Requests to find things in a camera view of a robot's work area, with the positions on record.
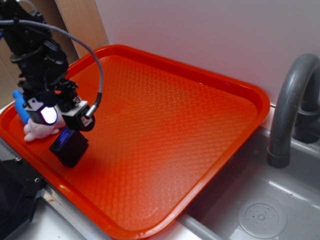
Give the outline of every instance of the faucet spout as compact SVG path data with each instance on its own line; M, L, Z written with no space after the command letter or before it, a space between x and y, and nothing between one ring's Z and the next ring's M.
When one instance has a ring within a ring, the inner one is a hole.
M291 66L276 103L267 149L267 161L272 167L289 164L293 132L293 137L296 135L302 142L318 140L306 133L306 128L319 117L319 91L320 59L312 53L303 54ZM298 115L299 126L294 130Z

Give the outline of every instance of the white wall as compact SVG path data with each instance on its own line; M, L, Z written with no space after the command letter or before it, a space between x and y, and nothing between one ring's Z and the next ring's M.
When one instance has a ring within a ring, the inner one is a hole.
M110 44L260 86L276 103L302 53L320 56L320 0L95 0Z

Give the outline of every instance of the stainless steel sink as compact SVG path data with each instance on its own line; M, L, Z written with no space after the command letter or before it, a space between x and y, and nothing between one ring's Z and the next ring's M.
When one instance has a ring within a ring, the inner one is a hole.
M320 240L319 150L293 140L289 166L277 169L268 141L259 128L179 221L203 239Z

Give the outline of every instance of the drain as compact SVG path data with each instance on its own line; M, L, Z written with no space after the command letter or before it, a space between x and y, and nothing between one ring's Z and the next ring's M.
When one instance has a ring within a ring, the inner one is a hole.
M283 208L274 200L264 197L250 199L238 212L242 229L258 239L272 239L280 235L287 225Z

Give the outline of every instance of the cable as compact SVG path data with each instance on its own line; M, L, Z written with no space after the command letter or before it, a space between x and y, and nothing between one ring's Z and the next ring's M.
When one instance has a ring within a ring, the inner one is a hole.
M90 107L90 109L87 111L87 113L85 114L86 118L91 118L92 115L95 113L95 111L97 110L97 108L99 107L99 104L101 102L102 99L102 93L103 93L103 85L104 85L104 71L103 71L103 67L100 63L99 58L97 57L97 55L94 53L94 51L92 51L92 49L86 45L83 41L81 41L79 38L71 35L70 33L56 27L53 25L49 25L46 23L42 23L42 22L37 22L37 21L30 21L30 20L0 20L0 26L1 25L27 25L27 26L34 26L34 27L38 27L38 28L43 28L43 29L47 29L50 31L54 31L57 32L59 34L65 35L66 37L76 41L77 43L79 43L81 46L83 46L94 58L96 64L98 65L99 68L99 72L100 72L100 81L99 81L99 89L98 89L98 94L95 100L95 103Z

